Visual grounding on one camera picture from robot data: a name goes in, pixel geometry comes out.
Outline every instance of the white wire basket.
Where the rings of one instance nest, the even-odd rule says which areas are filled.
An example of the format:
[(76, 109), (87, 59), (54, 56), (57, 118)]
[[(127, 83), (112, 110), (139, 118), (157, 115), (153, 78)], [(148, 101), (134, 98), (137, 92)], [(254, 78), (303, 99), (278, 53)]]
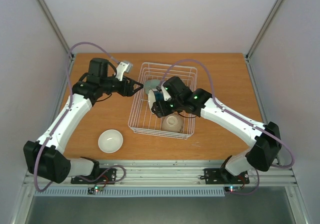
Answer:
[[(161, 80), (169, 64), (148, 63), (145, 62), (141, 66), (138, 82), (144, 84), (148, 80), (158, 79)], [(191, 91), (196, 90), (197, 84), (197, 69), (195, 67), (175, 66), (166, 75), (165, 80), (173, 76), (178, 76)], [(148, 106), (148, 96), (145, 94), (144, 89), (140, 90), (133, 100), (130, 117), (128, 121), (129, 127), (134, 133), (148, 134), (161, 137), (187, 139), (195, 132), (196, 120), (194, 115), (181, 112), (185, 116), (183, 118), (183, 130), (179, 133), (167, 132), (161, 130), (164, 118), (158, 118), (153, 114)]]

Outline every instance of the white wall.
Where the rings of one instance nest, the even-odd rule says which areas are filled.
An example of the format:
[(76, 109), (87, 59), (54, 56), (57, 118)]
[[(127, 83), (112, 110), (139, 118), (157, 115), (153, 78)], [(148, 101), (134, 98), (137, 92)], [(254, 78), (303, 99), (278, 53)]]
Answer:
[[(45, 0), (69, 46), (247, 53), (275, 0)], [(77, 52), (97, 52), (82, 46)]]
[(296, 154), (312, 223), (320, 223), (320, 0), (285, 0), (252, 66), (269, 121)]
[(0, 0), (0, 223), (26, 174), (23, 146), (49, 125), (65, 55), (36, 0)]

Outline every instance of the wooden table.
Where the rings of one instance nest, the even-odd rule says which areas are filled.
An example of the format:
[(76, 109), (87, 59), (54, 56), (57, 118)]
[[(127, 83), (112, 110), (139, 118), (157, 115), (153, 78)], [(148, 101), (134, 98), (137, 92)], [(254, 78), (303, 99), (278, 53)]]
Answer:
[[(107, 58), (101, 53), (77, 54), (71, 73), (72, 84), (88, 70), (94, 57)], [(118, 60), (133, 63), (127, 76), (138, 80), (143, 62), (173, 64), (178, 60), (193, 58), (204, 63), (209, 69), (217, 98), (232, 109), (261, 120), (260, 112), (249, 78), (245, 60), (240, 53), (116, 53)], [(210, 85), (204, 70), (196, 66), (198, 73), (197, 88), (210, 92)], [(69, 91), (66, 91), (63, 105)], [(98, 160), (224, 160), (247, 148), (236, 135), (219, 125), (196, 118), (194, 134), (187, 140), (134, 134), (128, 127), (133, 97), (114, 94), (104, 102), (98, 102), (80, 121), (72, 134), (64, 155), (68, 158), (80, 156)], [(123, 145), (113, 154), (102, 152), (98, 147), (100, 134), (107, 129), (117, 129), (123, 135)]]

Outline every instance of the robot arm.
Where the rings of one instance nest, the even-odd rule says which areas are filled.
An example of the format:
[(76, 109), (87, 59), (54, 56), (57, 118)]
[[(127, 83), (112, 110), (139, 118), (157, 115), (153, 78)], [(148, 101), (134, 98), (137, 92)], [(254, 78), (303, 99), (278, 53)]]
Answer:
[(99, 163), (89, 158), (67, 159), (63, 156), (71, 134), (80, 120), (91, 110), (97, 100), (105, 93), (111, 95), (117, 92), (121, 96), (133, 96), (143, 88), (143, 85), (124, 76), (129, 73), (132, 64), (121, 62), (116, 68), (116, 74), (108, 77), (108, 60), (94, 58), (90, 61), (89, 71), (85, 73), (72, 88), (72, 103), (70, 97), (62, 111), (51, 126), (36, 142), (28, 141), (24, 148), (24, 156), (28, 171), (34, 173), (37, 155), (45, 144), (38, 165), (38, 176), (61, 183), (66, 177), (78, 175), (96, 178)]
[(280, 138), (279, 128), (276, 124), (270, 122), (265, 125), (254, 121), (230, 109), (216, 99), (217, 103), (223, 107), (223, 109), (220, 109), (213, 102), (210, 93), (203, 89), (197, 89), (192, 92), (178, 77), (172, 77), (157, 90), (149, 91), (148, 99), (153, 101), (153, 105), (150, 108), (158, 117), (167, 116), (173, 112), (185, 111), (221, 125), (240, 137), (248, 145), (247, 150), (236, 156), (228, 157), (223, 163), (220, 171), (226, 182), (233, 176), (252, 168), (266, 172), (281, 148), (278, 142), (230, 115), (226, 110), (250, 121), (254, 124), (254, 127), (265, 129)]

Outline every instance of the black mounting bracket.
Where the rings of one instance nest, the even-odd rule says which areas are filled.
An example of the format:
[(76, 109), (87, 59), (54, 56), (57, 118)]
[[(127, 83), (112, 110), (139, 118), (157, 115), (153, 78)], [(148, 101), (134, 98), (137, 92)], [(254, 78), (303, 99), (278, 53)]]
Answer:
[[(226, 181), (225, 178), (223, 178), (221, 168), (206, 168), (204, 169), (204, 175), (200, 177), (200, 179), (205, 180), (205, 184), (243, 184), (243, 181), (238, 176), (232, 176), (228, 181)], [(249, 184), (249, 177), (248, 172), (245, 171), (243, 173), (240, 173), (239, 176), (241, 176), (244, 180), (245, 184)]]
[[(105, 170), (106, 170), (106, 168), (100, 168), (99, 169), (99, 174), (97, 176), (100, 176), (101, 173), (103, 173)], [(117, 170), (115, 168), (111, 168), (110, 170), (105, 172), (104, 176), (106, 176), (108, 178), (109, 182), (115, 181), (116, 180), (116, 176), (117, 176)], [(94, 179), (91, 176), (84, 176), (84, 177), (87, 178), (87, 179)], [(91, 183), (91, 182), (87, 182), (87, 181), (85, 181), (85, 180), (83, 180), (81, 178), (73, 177), (73, 178), (71, 178), (71, 184), (86, 184), (86, 185), (88, 185), (88, 184), (97, 184), (97, 183), (103, 183), (103, 182), (105, 182), (105, 180), (106, 179), (104, 177), (101, 177), (97, 181)]]

